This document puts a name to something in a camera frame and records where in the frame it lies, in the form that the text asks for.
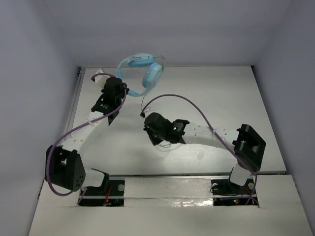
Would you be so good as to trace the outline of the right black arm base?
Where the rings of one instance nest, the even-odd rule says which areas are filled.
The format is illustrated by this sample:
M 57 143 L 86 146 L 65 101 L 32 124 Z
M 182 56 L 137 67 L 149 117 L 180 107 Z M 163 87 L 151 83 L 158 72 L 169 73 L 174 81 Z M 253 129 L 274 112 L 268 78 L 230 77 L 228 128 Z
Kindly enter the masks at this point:
M 243 186 L 232 183 L 230 177 L 212 179 L 210 192 L 214 206 L 259 206 L 256 184 L 257 175 L 250 175 Z

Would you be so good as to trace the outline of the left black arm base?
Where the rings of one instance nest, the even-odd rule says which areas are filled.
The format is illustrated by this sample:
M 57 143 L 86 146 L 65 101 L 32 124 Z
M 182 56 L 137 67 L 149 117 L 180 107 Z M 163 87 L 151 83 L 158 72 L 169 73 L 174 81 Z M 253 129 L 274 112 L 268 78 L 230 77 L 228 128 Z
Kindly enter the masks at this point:
M 80 190 L 77 204 L 81 207 L 123 207 L 125 179 L 90 169 Z

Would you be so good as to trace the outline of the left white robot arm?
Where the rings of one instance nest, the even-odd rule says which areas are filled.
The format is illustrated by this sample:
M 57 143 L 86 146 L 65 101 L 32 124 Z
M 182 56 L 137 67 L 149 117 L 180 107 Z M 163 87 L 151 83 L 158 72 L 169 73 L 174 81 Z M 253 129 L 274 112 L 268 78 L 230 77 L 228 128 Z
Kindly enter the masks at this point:
M 86 121 L 61 136 L 47 149 L 45 179 L 53 193 L 65 195 L 58 192 L 56 186 L 67 189 L 69 193 L 88 187 L 98 194 L 109 190 L 109 175 L 96 168 L 86 168 L 84 154 L 117 117 L 127 93 L 127 85 L 120 78 L 107 78 Z

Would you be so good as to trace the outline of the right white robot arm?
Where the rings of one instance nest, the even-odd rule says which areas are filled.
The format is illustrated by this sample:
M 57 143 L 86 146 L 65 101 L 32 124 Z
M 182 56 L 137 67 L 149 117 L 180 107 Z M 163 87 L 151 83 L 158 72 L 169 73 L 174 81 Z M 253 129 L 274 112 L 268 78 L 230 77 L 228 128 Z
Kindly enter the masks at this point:
M 229 130 L 210 128 L 182 119 L 171 122 L 153 112 L 145 118 L 144 130 L 154 146 L 166 141 L 171 144 L 205 145 L 231 152 L 237 159 L 227 181 L 232 193 L 243 190 L 251 174 L 260 171 L 266 148 L 266 142 L 248 124 Z

